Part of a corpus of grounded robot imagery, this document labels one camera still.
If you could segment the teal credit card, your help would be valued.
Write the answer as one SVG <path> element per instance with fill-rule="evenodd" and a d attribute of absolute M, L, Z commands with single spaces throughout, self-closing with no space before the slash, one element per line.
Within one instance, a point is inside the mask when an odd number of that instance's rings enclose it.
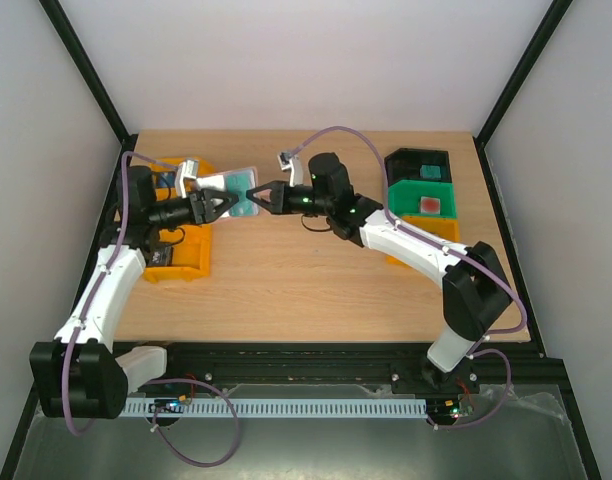
<path fill-rule="evenodd" d="M 246 192 L 257 186 L 257 171 L 254 167 L 232 170 L 224 174 L 225 189 L 237 193 L 239 201 L 233 208 L 233 218 L 253 217 L 259 209 L 246 197 Z"/>

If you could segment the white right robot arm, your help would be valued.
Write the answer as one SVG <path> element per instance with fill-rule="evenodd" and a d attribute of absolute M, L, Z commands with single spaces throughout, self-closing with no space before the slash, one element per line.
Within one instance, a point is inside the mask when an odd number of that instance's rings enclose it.
<path fill-rule="evenodd" d="M 456 366 L 470 355 L 511 303 L 508 281 L 495 250 L 451 242 L 397 220 L 381 203 L 355 192 L 346 167 L 334 153 L 308 163 L 309 185 L 275 180 L 246 197 L 273 215 L 323 216 L 332 232 L 359 247 L 384 253 L 422 273 L 442 291 L 446 326 L 427 351 L 422 379 L 446 390 Z"/>

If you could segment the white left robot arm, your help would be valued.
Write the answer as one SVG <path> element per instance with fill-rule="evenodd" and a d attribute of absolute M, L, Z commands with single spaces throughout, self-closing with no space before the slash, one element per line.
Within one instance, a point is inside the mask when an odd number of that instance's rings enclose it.
<path fill-rule="evenodd" d="M 212 186 L 158 200 L 153 172 L 144 165 L 123 167 L 116 188 L 120 219 L 100 238 L 89 283 L 54 339 L 36 343 L 30 352 L 35 387 L 48 417 L 114 419 L 129 394 L 165 373 L 162 347 L 135 347 L 114 356 L 125 305 L 155 253 L 160 230 L 213 223 L 238 200 Z"/>

